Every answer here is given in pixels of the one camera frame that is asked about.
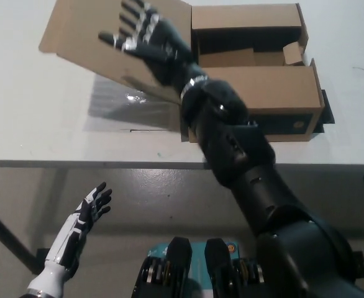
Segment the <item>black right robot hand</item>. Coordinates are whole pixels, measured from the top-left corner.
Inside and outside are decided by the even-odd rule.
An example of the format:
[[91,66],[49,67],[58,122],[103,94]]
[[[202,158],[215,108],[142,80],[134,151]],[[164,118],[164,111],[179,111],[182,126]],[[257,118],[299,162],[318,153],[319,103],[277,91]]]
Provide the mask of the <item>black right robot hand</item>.
[[176,27],[154,6],[146,1],[122,1],[121,7],[119,20],[132,30],[101,31],[100,41],[142,60],[157,83],[171,87],[180,98],[209,79]]

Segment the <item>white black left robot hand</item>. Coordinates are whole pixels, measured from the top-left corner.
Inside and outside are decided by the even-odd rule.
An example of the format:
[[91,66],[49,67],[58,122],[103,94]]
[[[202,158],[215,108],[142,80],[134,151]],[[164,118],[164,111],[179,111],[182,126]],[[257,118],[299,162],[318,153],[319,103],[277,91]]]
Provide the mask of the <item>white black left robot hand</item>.
[[79,267],[88,233],[111,209],[112,189],[106,186],[105,182],[101,183],[79,203],[66,219],[46,256],[46,261],[64,267],[68,278],[72,278]]

